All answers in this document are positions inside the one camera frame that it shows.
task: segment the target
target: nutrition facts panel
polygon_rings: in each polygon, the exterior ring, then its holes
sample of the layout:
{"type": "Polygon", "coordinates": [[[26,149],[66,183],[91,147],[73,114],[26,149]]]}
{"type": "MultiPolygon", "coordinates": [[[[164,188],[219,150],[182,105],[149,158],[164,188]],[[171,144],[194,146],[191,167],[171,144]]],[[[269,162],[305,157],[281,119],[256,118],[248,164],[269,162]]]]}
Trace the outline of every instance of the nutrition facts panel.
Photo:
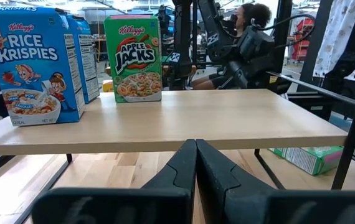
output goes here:
{"type": "Polygon", "coordinates": [[[92,36],[88,34],[80,34],[78,35],[78,38],[88,100],[91,101],[100,94],[98,91],[96,65],[93,59],[94,52],[92,46],[92,36]]]}
{"type": "Polygon", "coordinates": [[[85,100],[83,99],[82,84],[79,77],[79,67],[77,60],[77,52],[73,42],[72,34],[64,34],[65,47],[67,48],[68,62],[70,65],[73,90],[75,92],[75,99],[77,101],[77,109],[79,115],[82,114],[81,110],[85,106],[85,100]]]}

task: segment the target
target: blue cereal box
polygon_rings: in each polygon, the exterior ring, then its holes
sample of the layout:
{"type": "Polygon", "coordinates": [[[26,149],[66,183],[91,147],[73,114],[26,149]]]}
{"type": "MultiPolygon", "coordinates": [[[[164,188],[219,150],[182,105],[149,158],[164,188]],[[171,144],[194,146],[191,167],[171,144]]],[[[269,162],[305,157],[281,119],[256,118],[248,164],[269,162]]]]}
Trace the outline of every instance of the blue cereal box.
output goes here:
{"type": "Polygon", "coordinates": [[[79,121],[85,102],[64,11],[0,7],[0,87],[14,126],[79,121]]]}
{"type": "Polygon", "coordinates": [[[82,81],[83,97],[88,104],[100,95],[96,73],[95,54],[93,52],[93,37],[88,22],[82,17],[68,15],[67,20],[72,30],[80,79],[82,81]]]}

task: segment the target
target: cereal bowl picture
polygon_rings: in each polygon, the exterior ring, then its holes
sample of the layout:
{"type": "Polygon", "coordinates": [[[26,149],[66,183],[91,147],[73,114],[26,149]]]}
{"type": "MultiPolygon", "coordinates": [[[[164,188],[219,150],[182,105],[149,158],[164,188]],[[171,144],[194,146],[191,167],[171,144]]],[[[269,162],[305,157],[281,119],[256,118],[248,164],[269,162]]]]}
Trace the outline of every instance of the cereal bowl picture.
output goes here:
{"type": "Polygon", "coordinates": [[[55,123],[60,115],[61,104],[46,92],[26,89],[2,91],[3,100],[10,116],[21,118],[29,124],[41,124],[46,119],[55,123]]]}
{"type": "Polygon", "coordinates": [[[116,91],[127,102],[156,100],[161,95],[161,76],[156,72],[143,72],[123,79],[116,91]]]}

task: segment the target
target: green cereal box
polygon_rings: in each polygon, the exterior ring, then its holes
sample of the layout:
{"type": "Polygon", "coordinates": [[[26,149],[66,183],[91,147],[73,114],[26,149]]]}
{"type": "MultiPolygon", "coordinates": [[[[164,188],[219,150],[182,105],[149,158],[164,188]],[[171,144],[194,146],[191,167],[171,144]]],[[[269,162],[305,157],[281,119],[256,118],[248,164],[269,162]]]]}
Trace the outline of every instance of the green cereal box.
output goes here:
{"type": "Polygon", "coordinates": [[[338,166],[341,146],[284,147],[269,149],[311,175],[319,175],[338,166]]]}
{"type": "Polygon", "coordinates": [[[151,15],[119,15],[104,21],[115,101],[161,100],[159,21],[151,15]]]}

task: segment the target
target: wooden floor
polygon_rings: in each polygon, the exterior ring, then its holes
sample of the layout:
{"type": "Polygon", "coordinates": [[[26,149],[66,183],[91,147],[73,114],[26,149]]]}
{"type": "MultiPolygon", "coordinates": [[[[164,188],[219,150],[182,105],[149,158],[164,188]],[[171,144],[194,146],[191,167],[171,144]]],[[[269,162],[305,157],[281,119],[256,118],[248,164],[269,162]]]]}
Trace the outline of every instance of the wooden floor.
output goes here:
{"type": "MultiPolygon", "coordinates": [[[[270,184],[253,150],[222,151],[247,172],[270,184]]],[[[171,158],[174,152],[79,154],[55,187],[131,187],[140,188],[171,158]]],[[[268,150],[261,155],[288,189],[329,189],[334,171],[312,177],[268,150]]],[[[16,156],[0,168],[0,223],[14,223],[65,162],[65,155],[16,156]]],[[[344,189],[355,189],[355,162],[344,189]]],[[[196,194],[193,223],[204,223],[201,203],[196,194]]]]}

